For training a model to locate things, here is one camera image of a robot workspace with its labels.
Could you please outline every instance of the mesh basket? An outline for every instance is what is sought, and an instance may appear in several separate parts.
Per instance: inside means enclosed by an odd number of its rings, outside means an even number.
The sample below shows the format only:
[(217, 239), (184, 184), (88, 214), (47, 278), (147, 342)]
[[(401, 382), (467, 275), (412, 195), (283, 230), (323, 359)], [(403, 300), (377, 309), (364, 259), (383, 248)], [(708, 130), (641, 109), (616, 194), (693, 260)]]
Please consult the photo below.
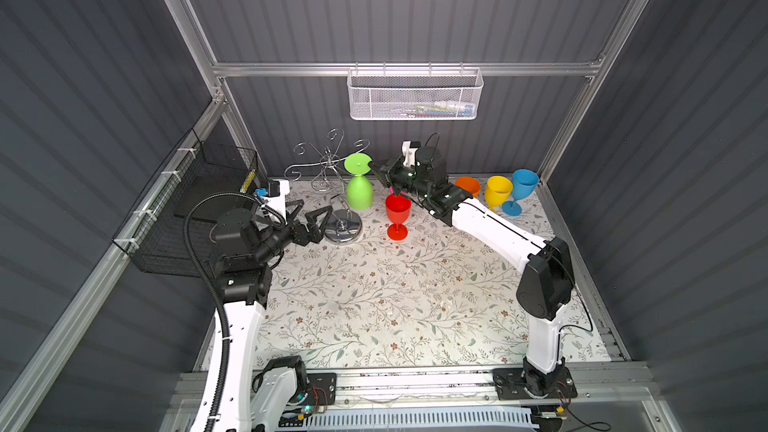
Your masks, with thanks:
[(472, 120), (483, 81), (480, 69), (377, 75), (350, 69), (346, 84), (354, 120)]
[[(257, 164), (256, 152), (211, 142), (198, 142), (167, 179), (156, 197), (141, 210), (138, 226), (128, 236), (113, 237), (142, 272), (197, 277), (182, 240), (184, 218), (200, 200), (216, 192), (238, 192), (252, 177), (246, 164)], [(250, 208), (243, 198), (216, 198), (197, 209), (190, 222), (195, 253), (210, 272), (220, 250), (211, 237), (216, 218), (235, 207)]]

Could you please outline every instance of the floral tablecloth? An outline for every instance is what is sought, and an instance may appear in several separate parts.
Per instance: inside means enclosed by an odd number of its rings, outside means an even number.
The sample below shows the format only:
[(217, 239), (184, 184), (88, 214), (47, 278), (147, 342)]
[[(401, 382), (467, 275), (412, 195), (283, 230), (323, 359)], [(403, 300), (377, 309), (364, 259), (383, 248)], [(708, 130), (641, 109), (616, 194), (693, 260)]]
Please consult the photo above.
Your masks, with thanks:
[[(298, 181), (291, 183), (288, 199), (302, 198), (309, 211), (327, 205), (332, 195)], [(374, 203), (360, 212), (364, 230), (354, 244), (323, 240), (288, 247), (273, 272), (255, 368), (292, 354), (302, 356), (308, 368), (522, 362), (528, 325), (514, 296), (520, 272), (417, 206), (406, 221), (408, 237), (393, 242), (386, 234), (385, 198), (386, 190), (374, 183)], [(523, 214), (507, 219), (552, 237), (535, 193), (520, 203)], [(566, 323), (588, 328), (575, 291)], [(597, 331), (565, 329), (562, 345), (568, 361), (610, 360)], [(202, 370), (208, 369), (212, 347)]]

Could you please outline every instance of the corrugated wall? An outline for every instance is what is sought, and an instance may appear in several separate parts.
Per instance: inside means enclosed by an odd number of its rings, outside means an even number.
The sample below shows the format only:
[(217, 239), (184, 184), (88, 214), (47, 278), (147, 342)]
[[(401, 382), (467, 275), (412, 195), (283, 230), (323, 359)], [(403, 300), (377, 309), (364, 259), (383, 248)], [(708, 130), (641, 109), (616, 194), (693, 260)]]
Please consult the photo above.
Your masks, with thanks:
[(437, 131), (450, 172), (535, 170), (584, 83), (580, 77), (490, 77), (483, 89), (484, 113), (476, 120), (371, 122), (350, 118), (346, 81), (341, 78), (228, 81), (273, 175), (282, 175), (293, 163), (317, 162), (312, 152), (294, 154), (294, 145), (308, 141), (322, 149), (329, 143), (328, 131), (337, 127), (346, 132), (340, 152), (351, 152), (357, 139), (369, 139), (366, 153), (374, 160), (399, 156), (404, 140), (425, 141)]
[[(0, 77), (1, 397), (210, 96), (162, 0), (0, 0)], [(207, 303), (129, 269), (28, 430), (154, 426)]]
[[(548, 62), (598, 57), (627, 0), (191, 0), (219, 62)], [(375, 159), (441, 133), (452, 172), (539, 168), (582, 79), (493, 79), (474, 121), (350, 120), (341, 79), (229, 79), (269, 169), (333, 127)]]
[(551, 187), (685, 429), (763, 430), (768, 0), (652, 0)]

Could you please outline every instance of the metal bar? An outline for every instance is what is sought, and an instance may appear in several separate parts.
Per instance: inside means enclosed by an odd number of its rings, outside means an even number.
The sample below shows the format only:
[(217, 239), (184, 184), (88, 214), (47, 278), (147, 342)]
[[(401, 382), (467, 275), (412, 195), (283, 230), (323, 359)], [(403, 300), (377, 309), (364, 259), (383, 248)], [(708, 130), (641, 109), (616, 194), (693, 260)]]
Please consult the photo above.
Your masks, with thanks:
[[(491, 370), (501, 366), (319, 369), (333, 372), (336, 405), (331, 408), (446, 407), (497, 403)], [(579, 389), (575, 401), (654, 400), (658, 386), (643, 362), (583, 362), (568, 365)], [(200, 405), (205, 372), (181, 374), (169, 414), (194, 411)], [(556, 404), (556, 399), (524, 398), (504, 404)]]
[(197, 409), (190, 412), (170, 412), (168, 411), (163, 418), (162, 424), (158, 432), (181, 432), (188, 430), (187, 427), (192, 425), (192, 420), (195, 418)]
[(643, 408), (654, 432), (682, 431), (666, 400), (643, 400)]
[(217, 77), (211, 65), (216, 62), (216, 55), (210, 46), (208, 39), (203, 31), (203, 26), (197, 18), (197, 14), (192, 7), (190, 0), (165, 0), (170, 14), (176, 22), (184, 42), (187, 44), (192, 58), (197, 64), (197, 69), (203, 77), (212, 97), (223, 93), (230, 104), (230, 109), (225, 111), (223, 117), (226, 128), (230, 131), (235, 145), (243, 149), (253, 149), (258, 152), (254, 139), (245, 125), (243, 116), (233, 101), (232, 93), (229, 87)]
[[(228, 63), (213, 64), (218, 77), (294, 76), (294, 77), (346, 77), (350, 69), (360, 75), (381, 75), (384, 63)], [(481, 62), (481, 63), (387, 63), (387, 75), (406, 75), (414, 72), (461, 75), (467, 70), (480, 69), (484, 76), (596, 76), (600, 62)]]
[(568, 147), (571, 139), (576, 133), (576, 129), (581, 124), (581, 120), (587, 113), (592, 101), (597, 96), (598, 91), (605, 82), (605, 78), (608, 76), (610, 70), (616, 63), (616, 59), (624, 48), (624, 44), (627, 43), (629, 35), (632, 33), (632, 29), (638, 23), (640, 15), (648, 5), (649, 0), (629, 0), (624, 11), (621, 13), (616, 27), (610, 33), (608, 42), (601, 53), (602, 61), (600, 62), (600, 70), (594, 76), (594, 78), (587, 84), (583, 93), (579, 95), (574, 104), (571, 107), (571, 111), (568, 113), (566, 120), (558, 131), (552, 145), (547, 152), (546, 157), (539, 168), (539, 176), (546, 182), (552, 176), (554, 168), (560, 162), (560, 158), (565, 152), (565, 148)]
[(214, 63), (216, 58), (205, 34), (203, 34), (203, 27), (197, 19), (190, 0), (165, 0), (165, 4), (168, 6), (176, 27), (181, 32), (184, 43), (187, 44), (211, 96), (215, 96), (219, 82), (211, 70), (210, 64)]
[(215, 329), (216, 329), (216, 319), (212, 317), (210, 318), (210, 323), (208, 324), (208, 330), (206, 331), (205, 337), (203, 338), (203, 344), (200, 346), (200, 351), (197, 352), (197, 359), (195, 359), (192, 370), (202, 369), (203, 360), (205, 360), (205, 355), (208, 352), (208, 345), (210, 344), (210, 338), (214, 336)]
[[(208, 137), (221, 116), (223, 108), (224, 103), (221, 100), (211, 101), (194, 126), (199, 138)], [(196, 142), (197, 137), (190, 132), (180, 148), (189, 149)], [(169, 159), (165, 170), (175, 170), (188, 153), (177, 150)], [(152, 203), (169, 177), (171, 177), (170, 174), (159, 175), (158, 180), (142, 198), (139, 209), (146, 208)], [(140, 220), (139, 214), (133, 214), (119, 236), (130, 236)], [(27, 363), (22, 374), (16, 379), (13, 387), (0, 402), (0, 430), (4, 432), (24, 430), (129, 262), (128, 257), (117, 245), (109, 246), (45, 341)]]
[(605, 302), (603, 302), (600, 292), (598, 292), (598, 286), (595, 285), (592, 280), (592, 276), (587, 268), (587, 263), (584, 262), (584, 258), (578, 250), (576, 241), (574, 240), (573, 235), (571, 235), (571, 231), (568, 229), (568, 225), (565, 223), (565, 219), (560, 213), (560, 208), (558, 208), (558, 204), (554, 201), (552, 191), (549, 190), (549, 187), (545, 182), (539, 184), (536, 188), (536, 196), (542, 203), (544, 214), (546, 214), (549, 223), (552, 225), (554, 234), (568, 243), (571, 251), (571, 263), (574, 268), (576, 286), (581, 292), (581, 297), (584, 299), (584, 303), (587, 305), (587, 310), (589, 310), (590, 316), (594, 321), (594, 326), (596, 328), (605, 328), (610, 331), (621, 355), (625, 359), (630, 360), (629, 351), (621, 340), (621, 336), (616, 330), (614, 321), (610, 318), (608, 308), (605, 307)]

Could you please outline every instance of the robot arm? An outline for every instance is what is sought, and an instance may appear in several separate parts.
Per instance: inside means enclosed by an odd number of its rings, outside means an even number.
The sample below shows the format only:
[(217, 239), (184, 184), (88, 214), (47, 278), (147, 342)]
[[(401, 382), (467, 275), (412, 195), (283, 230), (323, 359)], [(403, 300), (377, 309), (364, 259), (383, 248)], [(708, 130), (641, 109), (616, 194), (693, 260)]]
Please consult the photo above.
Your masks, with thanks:
[[(277, 429), (287, 404), (299, 404), (310, 388), (303, 362), (298, 357), (271, 360), (264, 368), (256, 396), (250, 400), (253, 351), (259, 327), (264, 320), (266, 299), (272, 283), (268, 262), (283, 254), (285, 246), (318, 243), (331, 207), (306, 214), (307, 224), (296, 220), (303, 202), (288, 202), (287, 180), (271, 181), (260, 192), (253, 210), (236, 208), (221, 216), (216, 224), (216, 243), (224, 253), (214, 266), (219, 295), (224, 301), (229, 322), (229, 356), (218, 414), (213, 418), (213, 432), (273, 432)], [(287, 207), (297, 206), (288, 212)], [(320, 226), (318, 217), (325, 213)], [(277, 215), (275, 224), (267, 219)], [(258, 229), (254, 222), (269, 226)], [(214, 350), (200, 408), (192, 424), (193, 432), (203, 432), (209, 423), (210, 405), (220, 377), (222, 347), (221, 322), (215, 315)]]
[(410, 198), (445, 224), (477, 237), (522, 271), (516, 297), (528, 313), (528, 352), (523, 361), (526, 389), (535, 397), (551, 393), (564, 367), (559, 335), (574, 283), (568, 244), (560, 238), (547, 241), (526, 232), (448, 182), (446, 161), (435, 147), (404, 142), (402, 151), (399, 158), (372, 165), (384, 187)]

